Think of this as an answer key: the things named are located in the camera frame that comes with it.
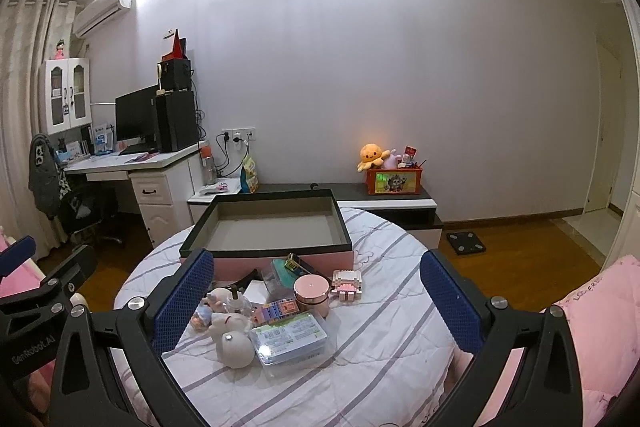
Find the blue gripper pad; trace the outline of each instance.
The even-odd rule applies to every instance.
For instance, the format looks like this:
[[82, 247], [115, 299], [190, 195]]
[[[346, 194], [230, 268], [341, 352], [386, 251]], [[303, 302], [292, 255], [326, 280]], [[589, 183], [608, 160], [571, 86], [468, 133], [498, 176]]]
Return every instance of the blue gripper pad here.
[[420, 279], [462, 351], [478, 354], [484, 338], [481, 319], [462, 290], [431, 251], [420, 261]]
[[154, 318], [151, 347], [160, 356], [175, 349], [213, 280], [213, 256], [202, 250]]
[[22, 263], [36, 253], [36, 242], [27, 235], [0, 254], [0, 279], [10, 276]]

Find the pink box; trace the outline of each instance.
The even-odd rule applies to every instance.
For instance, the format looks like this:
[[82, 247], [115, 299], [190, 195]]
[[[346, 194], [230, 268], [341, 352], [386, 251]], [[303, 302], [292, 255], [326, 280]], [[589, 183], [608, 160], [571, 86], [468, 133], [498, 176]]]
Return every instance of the pink box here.
[[323, 275], [353, 269], [353, 247], [330, 189], [217, 196], [180, 248], [214, 257], [217, 282], [236, 281], [289, 253]]

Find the white bedsheet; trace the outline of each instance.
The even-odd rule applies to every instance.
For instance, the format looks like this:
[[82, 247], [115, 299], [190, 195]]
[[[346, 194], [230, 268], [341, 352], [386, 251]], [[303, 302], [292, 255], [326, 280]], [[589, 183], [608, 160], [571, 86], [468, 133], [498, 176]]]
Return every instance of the white bedsheet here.
[[[425, 247], [392, 223], [363, 210], [341, 209], [363, 272], [356, 303], [332, 302], [327, 318], [337, 351], [320, 367], [273, 381], [257, 359], [233, 370], [218, 362], [206, 333], [190, 326], [162, 357], [211, 427], [417, 427], [437, 407], [454, 341], [420, 282]], [[179, 264], [189, 230], [156, 248], [118, 293], [121, 308], [147, 296]], [[139, 417], [154, 423], [121, 351], [118, 372]]]

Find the pink jar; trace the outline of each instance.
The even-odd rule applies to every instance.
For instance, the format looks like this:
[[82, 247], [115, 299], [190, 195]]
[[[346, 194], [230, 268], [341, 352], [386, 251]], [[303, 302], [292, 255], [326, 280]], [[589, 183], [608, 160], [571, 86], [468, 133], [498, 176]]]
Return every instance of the pink jar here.
[[322, 318], [329, 314], [329, 282], [319, 275], [303, 275], [293, 285], [302, 311], [317, 311]]

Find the pink blanket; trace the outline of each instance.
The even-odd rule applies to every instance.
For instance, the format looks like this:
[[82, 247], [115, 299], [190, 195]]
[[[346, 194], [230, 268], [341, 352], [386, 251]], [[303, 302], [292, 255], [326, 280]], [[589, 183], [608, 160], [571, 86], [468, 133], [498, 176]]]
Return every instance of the pink blanket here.
[[[0, 255], [6, 248], [8, 248], [8, 245], [4, 240], [4, 236], [0, 233]], [[9, 277], [5, 277], [0, 282], [0, 298], [33, 290], [39, 286], [40, 274], [31, 263], [23, 263]], [[49, 386], [51, 386], [53, 377], [53, 367], [54, 363], [50, 362], [39, 370]]]
[[[558, 304], [574, 337], [582, 384], [583, 427], [594, 427], [605, 415], [640, 357], [640, 261], [628, 255]], [[522, 349], [515, 349], [476, 425], [498, 412], [518, 368]], [[471, 355], [458, 352], [458, 364]]]

